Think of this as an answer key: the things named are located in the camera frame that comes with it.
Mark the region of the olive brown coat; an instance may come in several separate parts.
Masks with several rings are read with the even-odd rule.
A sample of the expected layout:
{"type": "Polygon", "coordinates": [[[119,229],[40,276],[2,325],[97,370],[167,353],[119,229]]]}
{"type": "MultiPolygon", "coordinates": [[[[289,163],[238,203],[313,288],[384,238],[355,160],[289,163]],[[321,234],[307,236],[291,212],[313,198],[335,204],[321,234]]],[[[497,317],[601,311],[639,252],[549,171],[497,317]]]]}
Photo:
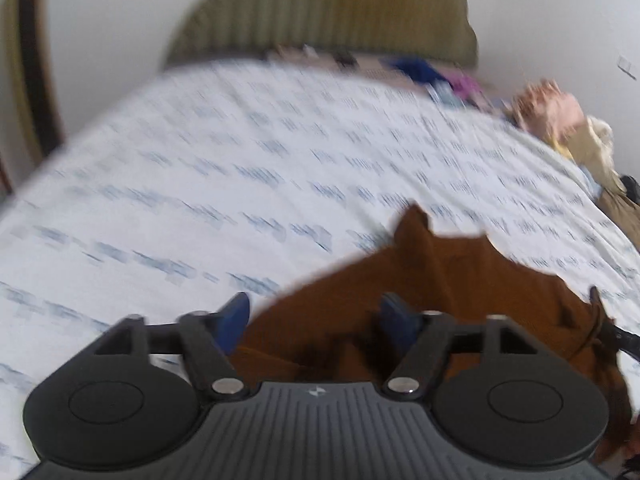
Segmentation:
{"type": "Polygon", "coordinates": [[[620,178],[622,192],[603,190],[597,200],[598,207],[640,249],[639,183],[631,176],[620,178]]]}

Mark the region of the brown knit sweater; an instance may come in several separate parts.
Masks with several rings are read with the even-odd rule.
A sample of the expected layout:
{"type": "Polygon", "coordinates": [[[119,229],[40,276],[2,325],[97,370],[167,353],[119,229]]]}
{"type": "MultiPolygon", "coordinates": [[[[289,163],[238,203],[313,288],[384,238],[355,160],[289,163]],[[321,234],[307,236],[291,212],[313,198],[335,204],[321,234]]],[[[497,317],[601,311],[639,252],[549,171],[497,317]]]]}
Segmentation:
{"type": "Polygon", "coordinates": [[[378,312],[391,292],[416,312],[435,310],[478,324],[504,314],[596,384],[610,422],[600,462],[639,452],[639,422],[612,347],[597,337],[608,319],[592,288],[581,300],[556,275],[515,263],[487,237],[438,237],[416,205],[390,244],[278,298],[247,327],[231,363],[250,384],[384,382],[396,366],[378,312]]]}

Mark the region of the olive padded headboard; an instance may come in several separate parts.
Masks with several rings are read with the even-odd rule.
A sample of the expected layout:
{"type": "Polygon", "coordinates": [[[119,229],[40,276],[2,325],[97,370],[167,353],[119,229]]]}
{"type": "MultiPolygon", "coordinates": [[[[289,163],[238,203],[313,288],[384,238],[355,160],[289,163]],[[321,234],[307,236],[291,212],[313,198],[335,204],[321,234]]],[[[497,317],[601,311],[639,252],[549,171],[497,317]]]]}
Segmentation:
{"type": "Polygon", "coordinates": [[[177,27],[166,63],[305,44],[463,67],[478,58],[468,0],[200,0],[177,27]]]}

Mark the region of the pink garment pile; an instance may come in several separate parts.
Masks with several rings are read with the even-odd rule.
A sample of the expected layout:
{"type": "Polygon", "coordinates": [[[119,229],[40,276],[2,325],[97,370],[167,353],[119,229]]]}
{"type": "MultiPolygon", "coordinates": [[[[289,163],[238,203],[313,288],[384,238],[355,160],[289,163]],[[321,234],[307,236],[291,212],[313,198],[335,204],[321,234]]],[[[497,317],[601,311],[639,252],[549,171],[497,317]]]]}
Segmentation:
{"type": "Polygon", "coordinates": [[[522,130],[549,142],[572,136],[586,121],[577,99],[548,79],[528,84],[514,96],[511,114],[522,130]]]}

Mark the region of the dark blue garment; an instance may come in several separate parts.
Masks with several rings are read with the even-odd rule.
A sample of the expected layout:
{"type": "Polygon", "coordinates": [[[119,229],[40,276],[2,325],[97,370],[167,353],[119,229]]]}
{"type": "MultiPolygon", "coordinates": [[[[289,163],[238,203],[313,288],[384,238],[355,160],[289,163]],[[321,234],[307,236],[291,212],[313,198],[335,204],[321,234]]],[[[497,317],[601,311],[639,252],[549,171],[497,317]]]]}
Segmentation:
{"type": "Polygon", "coordinates": [[[439,81],[448,84],[448,79],[423,58],[386,58],[384,63],[395,70],[399,70],[416,84],[431,84],[434,86],[439,81]]]}

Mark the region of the white script-print bed sheet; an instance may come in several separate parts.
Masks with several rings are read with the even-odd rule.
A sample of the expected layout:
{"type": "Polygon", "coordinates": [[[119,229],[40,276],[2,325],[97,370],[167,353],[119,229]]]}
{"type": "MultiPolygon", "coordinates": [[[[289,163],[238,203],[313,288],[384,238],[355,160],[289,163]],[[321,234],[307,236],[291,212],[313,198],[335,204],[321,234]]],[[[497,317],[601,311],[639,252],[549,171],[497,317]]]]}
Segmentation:
{"type": "Polygon", "coordinates": [[[440,235],[597,286],[639,327],[639,255],[588,177],[503,120],[386,84],[254,61],[173,70],[1,208],[1,474],[36,463],[30,390],[130,313],[254,311],[380,246],[416,203],[440,235]]]}

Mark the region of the gold tower air conditioner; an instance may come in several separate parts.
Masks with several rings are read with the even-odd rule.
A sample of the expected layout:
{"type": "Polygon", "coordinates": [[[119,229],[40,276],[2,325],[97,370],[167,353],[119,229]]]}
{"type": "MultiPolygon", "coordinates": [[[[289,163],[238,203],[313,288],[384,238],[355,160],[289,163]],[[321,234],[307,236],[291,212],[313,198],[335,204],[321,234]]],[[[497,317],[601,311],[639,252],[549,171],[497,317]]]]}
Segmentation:
{"type": "Polygon", "coordinates": [[[37,165],[64,143],[53,88],[46,10],[46,0],[4,0],[1,5],[18,124],[29,157],[37,165]]]}

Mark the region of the cream quilted jacket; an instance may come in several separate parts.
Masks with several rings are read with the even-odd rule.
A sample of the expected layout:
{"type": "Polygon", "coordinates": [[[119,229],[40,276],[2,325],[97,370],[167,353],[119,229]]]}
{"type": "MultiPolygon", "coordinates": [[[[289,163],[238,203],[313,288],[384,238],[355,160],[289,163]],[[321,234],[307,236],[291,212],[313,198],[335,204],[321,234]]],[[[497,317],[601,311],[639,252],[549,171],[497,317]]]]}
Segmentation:
{"type": "Polygon", "coordinates": [[[589,171],[598,185],[612,193],[625,192],[614,165],[613,131],[606,122],[587,116],[580,125],[562,136],[561,144],[578,166],[589,171]]]}

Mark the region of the purple garment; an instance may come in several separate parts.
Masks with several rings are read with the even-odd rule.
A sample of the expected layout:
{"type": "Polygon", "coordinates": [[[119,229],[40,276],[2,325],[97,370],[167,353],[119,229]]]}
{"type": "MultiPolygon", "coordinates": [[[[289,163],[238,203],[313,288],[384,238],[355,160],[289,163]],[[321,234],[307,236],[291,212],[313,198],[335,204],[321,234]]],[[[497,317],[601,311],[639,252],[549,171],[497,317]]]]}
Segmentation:
{"type": "Polygon", "coordinates": [[[466,73],[454,73],[448,76],[448,81],[454,94],[462,101],[476,107],[488,106],[490,102],[480,83],[466,73]]]}

